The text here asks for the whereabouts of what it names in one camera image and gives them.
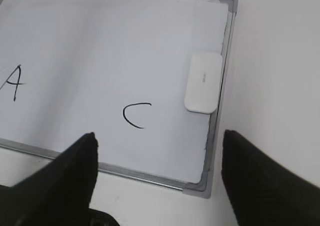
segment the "black marker writing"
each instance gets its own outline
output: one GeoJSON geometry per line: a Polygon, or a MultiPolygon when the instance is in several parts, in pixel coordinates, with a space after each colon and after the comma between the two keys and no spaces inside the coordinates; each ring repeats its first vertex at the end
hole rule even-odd
{"type": "Polygon", "coordinates": [[[14,71],[11,73],[11,75],[9,76],[8,80],[7,80],[7,83],[10,84],[10,85],[15,85],[15,92],[14,92],[14,97],[13,97],[13,101],[16,101],[17,99],[17,90],[18,90],[18,87],[19,85],[24,85],[23,83],[20,83],[20,77],[21,77],[21,65],[18,65],[16,67],[16,69],[14,69],[14,71]],[[13,83],[10,80],[10,78],[13,76],[13,74],[18,71],[19,72],[19,76],[18,76],[18,81],[17,83],[13,83]]]}
{"type": "Polygon", "coordinates": [[[151,105],[151,103],[137,103],[137,104],[127,105],[127,106],[123,109],[123,112],[122,112],[124,119],[125,119],[129,124],[131,124],[132,126],[138,128],[138,129],[144,129],[143,127],[140,127],[140,126],[138,126],[138,125],[135,125],[134,123],[131,123],[130,120],[128,120],[127,117],[126,117],[126,112],[125,112],[126,109],[129,108],[129,107],[131,107],[131,106],[135,106],[135,105],[151,105]]]}

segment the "white table surface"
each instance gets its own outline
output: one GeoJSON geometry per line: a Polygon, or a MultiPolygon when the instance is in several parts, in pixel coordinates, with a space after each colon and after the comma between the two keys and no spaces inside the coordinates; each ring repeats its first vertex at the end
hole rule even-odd
{"type": "MultiPolygon", "coordinates": [[[[320,186],[319,9],[320,0],[239,0],[210,200],[99,174],[91,206],[122,226],[237,225],[220,177],[225,128],[320,186]]],[[[0,184],[46,163],[1,149],[0,184]]]]}

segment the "whiteboard surface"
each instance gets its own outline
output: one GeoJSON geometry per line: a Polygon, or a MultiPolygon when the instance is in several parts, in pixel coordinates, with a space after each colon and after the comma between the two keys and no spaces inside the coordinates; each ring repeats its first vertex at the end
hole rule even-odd
{"type": "Polygon", "coordinates": [[[0,138],[61,152],[95,132],[99,161],[197,183],[209,116],[184,107],[193,52],[221,52],[228,6],[201,0],[4,0],[0,138]],[[16,82],[18,75],[11,78],[16,82]],[[129,104],[152,106],[127,109],[129,104]]]}

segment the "black object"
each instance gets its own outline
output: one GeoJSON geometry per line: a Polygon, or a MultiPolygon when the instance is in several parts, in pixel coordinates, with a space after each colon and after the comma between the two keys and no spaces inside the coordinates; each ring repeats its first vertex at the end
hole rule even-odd
{"type": "Polygon", "coordinates": [[[320,189],[235,131],[224,135],[222,178],[239,226],[320,226],[320,189]]]}
{"type": "Polygon", "coordinates": [[[0,187],[0,226],[119,226],[89,209],[98,176],[98,143],[86,134],[21,183],[0,187]]]}

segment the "white eraser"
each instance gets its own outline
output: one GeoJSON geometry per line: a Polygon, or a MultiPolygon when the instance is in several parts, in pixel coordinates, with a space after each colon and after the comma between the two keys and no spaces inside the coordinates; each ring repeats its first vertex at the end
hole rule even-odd
{"type": "Polygon", "coordinates": [[[184,99],[187,110],[211,114],[217,109],[222,62],[222,56],[215,52],[192,55],[184,99]]]}

